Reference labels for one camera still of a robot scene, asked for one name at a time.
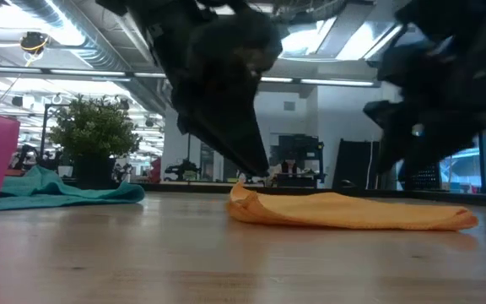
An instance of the wooden table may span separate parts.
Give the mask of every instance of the wooden table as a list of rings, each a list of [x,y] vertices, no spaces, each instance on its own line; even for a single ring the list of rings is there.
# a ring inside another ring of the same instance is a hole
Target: wooden table
[[[0,304],[486,303],[486,208],[465,233],[229,220],[224,195],[0,212]]]

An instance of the plant pot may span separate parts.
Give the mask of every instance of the plant pot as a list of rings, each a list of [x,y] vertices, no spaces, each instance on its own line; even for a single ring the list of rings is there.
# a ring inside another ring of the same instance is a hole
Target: plant pot
[[[79,156],[74,160],[76,183],[80,189],[111,189],[116,187],[112,172],[116,159],[96,155]]]

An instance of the orange cloth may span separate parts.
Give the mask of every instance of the orange cloth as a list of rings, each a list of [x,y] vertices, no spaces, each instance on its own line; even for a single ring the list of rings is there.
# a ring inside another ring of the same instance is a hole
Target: orange cloth
[[[459,231],[478,225],[463,207],[381,203],[337,193],[266,195],[236,184],[227,203],[236,220],[265,225]]]

